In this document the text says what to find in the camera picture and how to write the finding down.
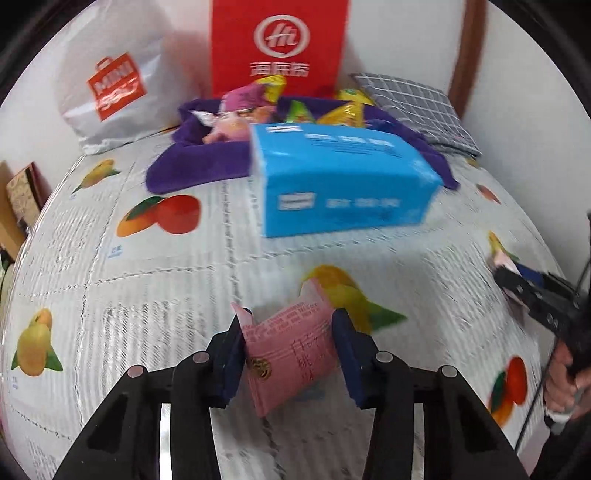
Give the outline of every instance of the wall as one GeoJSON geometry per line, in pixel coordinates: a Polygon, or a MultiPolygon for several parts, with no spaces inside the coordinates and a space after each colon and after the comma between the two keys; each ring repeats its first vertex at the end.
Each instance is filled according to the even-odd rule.
{"type": "Polygon", "coordinates": [[[464,123],[482,149],[483,166],[575,280],[589,257],[591,119],[545,52],[492,4],[464,123]]]}
{"type": "MultiPolygon", "coordinates": [[[[159,0],[192,55],[191,75],[209,91],[210,0],[159,0]]],[[[447,91],[453,72],[463,0],[351,0],[343,69],[395,74],[447,91]]],[[[64,31],[36,56],[0,107],[0,159],[16,173],[35,162],[53,189],[80,155],[61,119],[53,85],[64,31]]]]}

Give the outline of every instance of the blue tissue package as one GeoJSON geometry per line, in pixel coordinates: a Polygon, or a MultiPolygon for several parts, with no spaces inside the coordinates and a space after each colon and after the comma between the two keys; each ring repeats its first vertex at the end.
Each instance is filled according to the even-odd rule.
{"type": "Polygon", "coordinates": [[[420,223],[442,184],[397,135],[315,124],[251,128],[266,237],[420,223]]]}

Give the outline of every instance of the white circular logo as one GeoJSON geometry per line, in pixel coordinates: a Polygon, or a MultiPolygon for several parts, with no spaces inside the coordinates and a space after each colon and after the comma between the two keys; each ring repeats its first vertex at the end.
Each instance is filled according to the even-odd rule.
{"type": "Polygon", "coordinates": [[[257,48],[265,55],[286,59],[294,57],[306,49],[308,43],[310,43],[310,30],[297,17],[273,15],[257,25],[254,40],[257,48]],[[273,28],[265,35],[265,31],[270,25],[273,25],[273,28]],[[281,47],[280,51],[274,50],[274,48],[278,47],[281,47]]]}

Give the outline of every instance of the hand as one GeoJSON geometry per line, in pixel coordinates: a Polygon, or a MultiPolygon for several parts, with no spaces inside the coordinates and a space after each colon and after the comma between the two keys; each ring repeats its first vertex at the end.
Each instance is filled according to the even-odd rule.
{"type": "MultiPolygon", "coordinates": [[[[574,406],[574,394],[579,388],[591,386],[591,368],[583,370],[573,378],[567,368],[573,363],[573,356],[567,346],[558,342],[550,362],[548,377],[544,385],[546,406],[555,412],[564,412],[574,406]]],[[[572,419],[579,418],[591,410],[591,388],[588,388],[579,404],[574,409],[572,419]]]]}

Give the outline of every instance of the gray plaid cushion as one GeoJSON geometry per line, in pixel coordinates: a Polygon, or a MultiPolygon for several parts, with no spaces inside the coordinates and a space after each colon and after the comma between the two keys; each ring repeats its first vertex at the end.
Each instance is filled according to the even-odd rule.
{"type": "Polygon", "coordinates": [[[474,139],[464,129],[441,90],[375,73],[355,73],[351,77],[376,106],[425,135],[438,150],[460,150],[474,157],[480,156],[474,139]]]}

